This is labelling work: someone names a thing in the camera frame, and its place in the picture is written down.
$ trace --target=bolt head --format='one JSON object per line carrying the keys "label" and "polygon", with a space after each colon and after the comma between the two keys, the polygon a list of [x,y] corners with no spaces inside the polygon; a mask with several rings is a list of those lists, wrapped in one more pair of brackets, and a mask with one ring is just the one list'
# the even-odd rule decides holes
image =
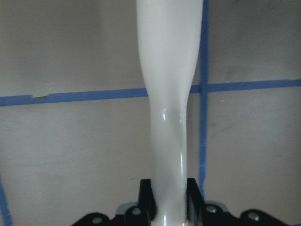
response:
{"label": "bolt head", "polygon": [[254,220],[254,221],[259,221],[260,220],[260,217],[257,213],[254,213],[254,212],[250,212],[248,214],[248,218],[250,218],[251,220]]}
{"label": "bolt head", "polygon": [[209,213],[216,213],[217,212],[217,208],[214,206],[214,205],[208,205],[206,207],[206,210],[209,212]]}

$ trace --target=blue tape line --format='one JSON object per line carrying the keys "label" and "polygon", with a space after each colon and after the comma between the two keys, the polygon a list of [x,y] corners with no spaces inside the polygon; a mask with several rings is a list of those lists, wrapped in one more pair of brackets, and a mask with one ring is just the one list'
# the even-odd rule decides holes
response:
{"label": "blue tape line", "polygon": [[201,103],[200,103],[200,146],[199,146],[199,187],[205,197],[204,181],[206,177],[207,111],[208,111],[208,0],[203,2],[201,43]]}
{"label": "blue tape line", "polygon": [[2,215],[4,226],[12,226],[13,221],[8,211],[8,203],[5,197],[4,189],[2,187],[1,179],[0,179],[0,209],[1,209],[1,215]]}
{"label": "blue tape line", "polygon": [[301,86],[301,79],[208,84],[207,92],[222,92],[222,91],[249,90],[249,89],[269,89],[269,88],[296,87],[296,86]]}
{"label": "blue tape line", "polygon": [[[193,85],[190,93],[200,93],[199,85]],[[0,97],[0,106],[34,105],[47,103],[60,103],[72,101],[106,100],[119,98],[147,97],[145,88],[141,89],[117,89],[107,91],[90,91],[74,93],[55,93],[46,97],[33,98],[31,95]]]}

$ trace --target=glossy white pole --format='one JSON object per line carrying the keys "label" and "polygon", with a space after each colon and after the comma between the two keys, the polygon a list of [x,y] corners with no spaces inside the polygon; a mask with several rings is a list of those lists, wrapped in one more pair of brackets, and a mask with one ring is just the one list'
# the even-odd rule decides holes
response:
{"label": "glossy white pole", "polygon": [[137,0],[140,63],[150,100],[157,203],[152,225],[186,222],[186,109],[198,58],[202,0]]}

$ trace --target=black bracket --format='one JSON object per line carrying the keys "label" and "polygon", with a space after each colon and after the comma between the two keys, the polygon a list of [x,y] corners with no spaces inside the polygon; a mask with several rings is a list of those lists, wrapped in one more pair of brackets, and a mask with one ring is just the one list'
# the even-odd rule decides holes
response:
{"label": "black bracket", "polygon": [[[151,226],[157,213],[151,180],[140,181],[138,203],[112,220],[101,213],[89,213],[72,226]],[[206,204],[193,178],[187,180],[187,219],[194,226],[288,226],[260,210],[247,210],[240,218],[215,204]]]}

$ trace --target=white plastic column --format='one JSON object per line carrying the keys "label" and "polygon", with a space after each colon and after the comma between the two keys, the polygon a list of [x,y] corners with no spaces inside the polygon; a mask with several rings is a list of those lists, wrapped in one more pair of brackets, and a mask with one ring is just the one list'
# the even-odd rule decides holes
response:
{"label": "white plastic column", "polygon": [[137,0],[140,63],[150,100],[152,225],[186,222],[186,109],[198,58],[202,0]]}

